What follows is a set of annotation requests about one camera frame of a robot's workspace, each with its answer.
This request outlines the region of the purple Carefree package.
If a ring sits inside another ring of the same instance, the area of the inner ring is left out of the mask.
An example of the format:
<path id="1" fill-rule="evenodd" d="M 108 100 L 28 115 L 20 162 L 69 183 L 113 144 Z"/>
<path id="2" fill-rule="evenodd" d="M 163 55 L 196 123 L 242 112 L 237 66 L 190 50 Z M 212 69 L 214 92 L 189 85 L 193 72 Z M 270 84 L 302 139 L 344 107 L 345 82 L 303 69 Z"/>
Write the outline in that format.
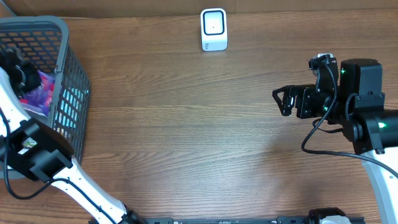
<path id="1" fill-rule="evenodd" d="M 38 74 L 41 79 L 40 86 L 26 94 L 19 101 L 26 111 L 47 117 L 52 103 L 55 79 L 40 70 Z"/>

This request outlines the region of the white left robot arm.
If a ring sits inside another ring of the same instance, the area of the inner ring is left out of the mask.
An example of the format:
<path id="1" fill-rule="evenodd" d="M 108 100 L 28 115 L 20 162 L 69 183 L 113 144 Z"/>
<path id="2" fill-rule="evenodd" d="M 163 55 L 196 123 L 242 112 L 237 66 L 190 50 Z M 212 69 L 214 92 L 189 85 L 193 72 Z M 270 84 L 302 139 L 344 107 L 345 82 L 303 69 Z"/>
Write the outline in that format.
<path id="1" fill-rule="evenodd" d="M 20 103 L 41 84 L 39 71 L 17 48 L 1 51 L 1 162 L 6 189 L 30 200 L 48 187 L 71 196 L 94 223 L 144 223 L 144 219 L 105 192 L 79 165 L 70 143 L 54 129 L 27 114 Z M 31 195 L 12 190 L 8 168 L 44 185 Z"/>

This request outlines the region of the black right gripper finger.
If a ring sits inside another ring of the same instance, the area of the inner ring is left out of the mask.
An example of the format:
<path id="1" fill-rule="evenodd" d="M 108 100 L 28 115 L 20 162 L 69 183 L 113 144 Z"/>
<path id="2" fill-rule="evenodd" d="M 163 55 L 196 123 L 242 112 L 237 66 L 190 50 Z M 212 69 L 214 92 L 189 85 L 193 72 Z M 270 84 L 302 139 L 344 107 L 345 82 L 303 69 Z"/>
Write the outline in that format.
<path id="1" fill-rule="evenodd" d="M 274 90 L 272 97 L 275 99 L 282 116 L 290 116 L 294 107 L 294 96 L 290 90 Z"/>
<path id="2" fill-rule="evenodd" d="M 284 95 L 290 95 L 290 91 L 295 88 L 295 85 L 287 85 L 281 88 L 278 88 L 272 92 L 272 96 L 276 97 L 279 93 L 283 93 Z"/>

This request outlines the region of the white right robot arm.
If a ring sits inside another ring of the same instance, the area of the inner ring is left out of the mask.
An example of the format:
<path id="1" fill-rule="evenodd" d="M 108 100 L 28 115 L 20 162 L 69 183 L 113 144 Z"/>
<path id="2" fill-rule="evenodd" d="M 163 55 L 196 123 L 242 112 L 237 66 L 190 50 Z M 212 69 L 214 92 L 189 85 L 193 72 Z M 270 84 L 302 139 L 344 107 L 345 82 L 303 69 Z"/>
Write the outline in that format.
<path id="1" fill-rule="evenodd" d="M 382 65 L 371 58 L 337 62 L 332 54 L 308 61 L 316 76 L 313 85 L 287 85 L 272 92 L 282 116 L 297 109 L 300 119 L 313 119 L 313 129 L 302 142 L 309 154 L 361 160 L 369 177 L 383 223 L 397 223 L 397 110 L 384 107 Z M 354 151 L 308 149 L 306 144 L 323 122 L 339 125 L 336 132 Z"/>

